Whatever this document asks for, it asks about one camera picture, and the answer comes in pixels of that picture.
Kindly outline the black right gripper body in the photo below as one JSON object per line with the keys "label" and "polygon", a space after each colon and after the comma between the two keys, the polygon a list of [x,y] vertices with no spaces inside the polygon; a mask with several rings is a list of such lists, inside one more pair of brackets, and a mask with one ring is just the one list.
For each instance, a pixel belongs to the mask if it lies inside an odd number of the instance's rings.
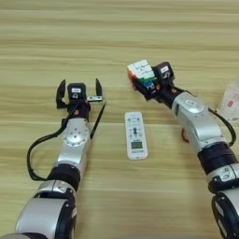
{"label": "black right gripper body", "polygon": [[151,93],[151,99],[156,100],[158,103],[165,104],[167,107],[171,107],[174,100],[181,93],[181,91],[173,88],[171,85],[163,86],[156,82],[153,82],[147,89]]}

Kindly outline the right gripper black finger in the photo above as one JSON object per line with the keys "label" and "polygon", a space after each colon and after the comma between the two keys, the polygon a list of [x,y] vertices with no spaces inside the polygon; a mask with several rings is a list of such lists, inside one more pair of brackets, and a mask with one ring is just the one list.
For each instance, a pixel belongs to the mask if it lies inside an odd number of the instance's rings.
{"label": "right gripper black finger", "polygon": [[145,97],[146,100],[151,99],[150,91],[138,79],[133,80],[133,85],[134,89],[136,91],[139,91]]}

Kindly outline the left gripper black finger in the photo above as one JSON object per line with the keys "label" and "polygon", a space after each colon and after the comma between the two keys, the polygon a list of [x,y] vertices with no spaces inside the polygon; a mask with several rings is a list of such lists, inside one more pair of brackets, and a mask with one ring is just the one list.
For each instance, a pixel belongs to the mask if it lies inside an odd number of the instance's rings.
{"label": "left gripper black finger", "polygon": [[65,80],[63,80],[56,92],[56,105],[58,108],[66,108],[67,104],[63,101],[65,94]]}
{"label": "left gripper black finger", "polygon": [[96,89],[97,96],[103,95],[102,86],[98,78],[95,79],[95,89]]}

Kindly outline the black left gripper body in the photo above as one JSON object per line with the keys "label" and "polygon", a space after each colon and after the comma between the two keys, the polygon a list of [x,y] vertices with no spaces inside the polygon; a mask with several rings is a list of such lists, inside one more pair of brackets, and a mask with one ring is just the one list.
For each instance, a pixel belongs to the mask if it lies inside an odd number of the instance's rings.
{"label": "black left gripper body", "polygon": [[102,96],[90,96],[86,99],[70,99],[68,103],[65,103],[62,98],[57,98],[57,108],[58,109],[67,109],[68,116],[66,117],[68,120],[74,118],[83,118],[85,120],[89,119],[89,114],[91,111],[90,103],[102,102]]}

